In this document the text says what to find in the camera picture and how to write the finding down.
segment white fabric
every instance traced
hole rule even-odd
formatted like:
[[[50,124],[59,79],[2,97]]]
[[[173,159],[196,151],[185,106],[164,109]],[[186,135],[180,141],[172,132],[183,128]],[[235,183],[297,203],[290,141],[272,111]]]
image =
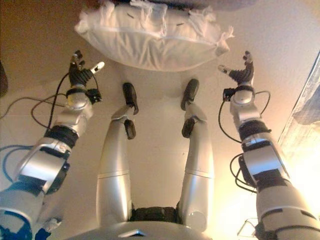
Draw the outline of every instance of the white fabric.
[[[186,11],[165,4],[131,0],[115,6],[105,1],[99,10],[82,11],[75,30],[106,57],[154,71],[185,71],[229,50],[211,7]]]

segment black cable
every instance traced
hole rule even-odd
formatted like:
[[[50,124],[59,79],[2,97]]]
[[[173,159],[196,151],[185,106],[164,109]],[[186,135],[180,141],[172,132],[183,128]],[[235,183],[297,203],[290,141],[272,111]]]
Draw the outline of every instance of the black cable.
[[[14,145],[3,146],[3,147],[0,148],[0,152],[3,151],[3,150],[6,150],[6,149],[10,149],[10,148],[23,148],[23,147],[32,148],[33,145],[14,144]]]
[[[92,75],[92,76],[93,76],[93,78],[94,78],[94,80],[95,80],[96,89],[99,91],[98,81],[97,81],[95,75]]]
[[[241,171],[241,169],[239,168],[238,172],[236,173],[235,179],[234,179],[235,184],[236,184],[239,188],[241,188],[241,189],[244,189],[244,190],[247,190],[247,191],[249,191],[249,192],[251,192],[251,193],[256,194],[256,193],[257,193],[256,191],[251,190],[251,189],[249,189],[249,188],[246,188],[246,187],[241,186],[241,185],[238,184],[238,181],[239,181],[239,182],[242,182],[242,181],[239,180],[239,178],[238,178],[240,171]]]
[[[7,172],[7,160],[8,160],[8,157],[10,156],[10,154],[12,154],[13,152],[15,151],[18,151],[18,150],[30,150],[32,148],[32,146],[24,146],[24,147],[18,147],[18,148],[15,148],[15,149],[12,149],[11,151],[9,151],[3,158],[2,160],[2,171],[3,171],[3,174],[5,176],[6,179],[8,179],[11,183],[13,183],[13,180],[12,178],[9,176],[8,172]]]
[[[237,176],[235,175],[234,171],[232,170],[232,164],[233,164],[234,160],[235,160],[237,157],[241,156],[242,154],[243,154],[243,153],[240,153],[240,154],[234,156],[234,157],[232,158],[232,160],[230,161],[230,165],[229,165],[230,172],[231,172],[231,174],[232,174],[235,178],[237,178]],[[240,180],[239,178],[238,178],[238,181],[239,181],[240,183],[244,184],[244,185],[247,185],[247,186],[251,187],[249,184],[247,184],[246,182]]]
[[[270,102],[270,98],[271,98],[271,93],[270,93],[269,91],[266,91],[266,90],[265,90],[265,91],[258,91],[258,92],[256,93],[256,95],[257,95],[257,94],[262,94],[262,93],[268,94],[268,100],[266,101],[266,104],[265,104],[262,112],[260,113],[261,115],[262,115],[262,114],[264,113],[264,111],[267,109],[267,107],[268,107],[268,105],[269,105],[269,102]]]
[[[52,103],[52,107],[51,107],[50,118],[49,118],[48,126],[46,127],[45,133],[47,133],[49,131],[50,127],[51,127],[51,122],[52,122],[52,118],[54,116],[55,104],[56,104],[56,101],[57,101],[58,93],[59,93],[59,90],[60,90],[60,87],[61,87],[62,83],[64,82],[66,76],[68,76],[68,75],[69,75],[69,73],[66,73],[62,77],[61,81],[59,82],[58,87],[56,88],[54,99],[53,99],[53,103]]]
[[[235,142],[237,142],[237,143],[241,143],[241,141],[239,141],[239,140],[231,137],[229,134],[227,134],[227,133],[225,132],[225,130],[223,129],[222,125],[221,125],[221,119],[220,119],[220,118],[221,118],[222,107],[224,106],[224,104],[225,104],[225,101],[223,101],[223,102],[221,103],[221,106],[220,106],[220,109],[219,109],[219,113],[218,113],[218,123],[219,123],[219,127],[220,127],[221,131],[224,133],[224,135],[226,135],[228,138],[230,138],[231,140],[233,140],[233,141],[235,141]]]
[[[0,116],[0,120],[1,120],[2,118],[4,118],[4,117],[8,114],[9,110],[11,109],[11,107],[12,107],[16,102],[18,102],[18,101],[20,101],[20,100],[23,100],[23,99],[34,100],[34,101],[39,101],[39,102],[42,101],[42,99],[34,98],[34,97],[29,97],[29,96],[20,97],[20,98],[14,100],[12,103],[10,103],[10,105],[7,107],[5,113],[4,113],[2,116]]]
[[[30,114],[31,114],[31,117],[33,118],[33,120],[34,120],[37,124],[41,125],[41,126],[44,127],[44,128],[47,128],[48,126],[42,124],[41,122],[39,122],[39,121],[36,119],[35,114],[34,114],[34,111],[35,111],[36,107],[38,107],[40,104],[44,103],[44,102],[47,101],[48,99],[53,98],[54,96],[55,96],[55,95],[52,95],[52,96],[49,96],[49,97],[41,100],[41,101],[38,102],[36,105],[34,105],[34,106],[32,107],[32,109],[31,109],[31,111],[30,111]]]

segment black rubber grip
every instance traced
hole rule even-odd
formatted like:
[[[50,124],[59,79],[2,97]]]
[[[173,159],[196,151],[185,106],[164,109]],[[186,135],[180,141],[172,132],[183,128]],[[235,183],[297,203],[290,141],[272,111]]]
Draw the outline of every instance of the black rubber grip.
[[[54,126],[45,137],[57,139],[67,144],[71,149],[75,146],[78,135],[66,126]]]

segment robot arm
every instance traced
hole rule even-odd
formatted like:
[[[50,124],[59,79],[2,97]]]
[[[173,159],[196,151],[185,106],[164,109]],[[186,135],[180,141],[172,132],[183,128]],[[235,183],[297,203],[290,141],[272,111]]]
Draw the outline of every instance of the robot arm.
[[[259,240],[320,239],[320,221],[299,191],[292,185],[284,165],[284,154],[272,138],[257,107],[252,87],[254,67],[246,51],[245,70],[219,70],[234,79],[238,87],[225,89],[223,100],[230,101],[230,112],[241,138],[243,155],[239,165],[247,184],[257,189],[256,209]]]
[[[1,236],[30,239],[44,196],[56,192],[70,167],[67,159],[77,139],[85,132],[93,115],[92,104],[101,100],[98,89],[86,89],[87,81],[104,67],[98,63],[92,69],[83,69],[82,54],[72,56],[67,91],[67,104],[48,130],[14,172],[14,182],[0,193]]]

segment white pillow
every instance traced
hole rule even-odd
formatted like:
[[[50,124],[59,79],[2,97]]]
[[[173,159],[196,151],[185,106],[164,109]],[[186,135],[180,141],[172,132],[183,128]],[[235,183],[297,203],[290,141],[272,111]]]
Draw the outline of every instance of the white pillow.
[[[229,50],[209,6],[189,12],[166,4],[131,0],[115,6],[105,1],[82,11],[75,31],[106,57],[124,65],[163,72],[185,71]]]

